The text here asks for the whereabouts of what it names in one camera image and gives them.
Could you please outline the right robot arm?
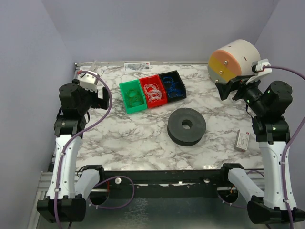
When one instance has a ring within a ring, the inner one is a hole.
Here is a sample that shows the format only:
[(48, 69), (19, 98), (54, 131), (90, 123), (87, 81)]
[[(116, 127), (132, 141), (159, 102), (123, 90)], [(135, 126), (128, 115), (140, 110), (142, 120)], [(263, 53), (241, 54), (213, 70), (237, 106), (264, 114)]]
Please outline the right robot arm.
[(282, 81), (274, 81), (265, 92), (258, 88), (260, 82), (248, 82), (238, 76), (227, 83), (217, 82), (221, 100), (236, 91), (233, 100), (242, 99), (251, 108), (256, 141), (261, 150), (264, 165), (264, 190), (261, 190), (237, 165), (225, 166), (230, 181), (247, 202), (247, 212), (254, 224), (301, 222), (305, 212), (297, 207), (289, 176), (289, 125), (283, 114), (292, 102), (292, 87)]

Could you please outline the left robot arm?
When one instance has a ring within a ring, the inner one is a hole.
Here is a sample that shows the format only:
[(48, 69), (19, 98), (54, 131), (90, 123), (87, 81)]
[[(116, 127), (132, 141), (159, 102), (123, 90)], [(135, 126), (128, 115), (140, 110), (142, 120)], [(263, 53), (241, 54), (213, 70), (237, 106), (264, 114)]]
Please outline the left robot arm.
[(104, 179), (103, 167), (86, 166), (78, 180), (76, 160), (83, 133), (88, 130), (89, 109), (109, 112), (110, 95), (106, 87), (102, 98), (98, 90), (86, 90), (76, 83), (59, 88), (61, 108), (54, 124), (55, 161), (46, 197), (37, 202), (37, 211), (49, 223), (81, 222), (86, 213), (86, 200), (93, 187)]

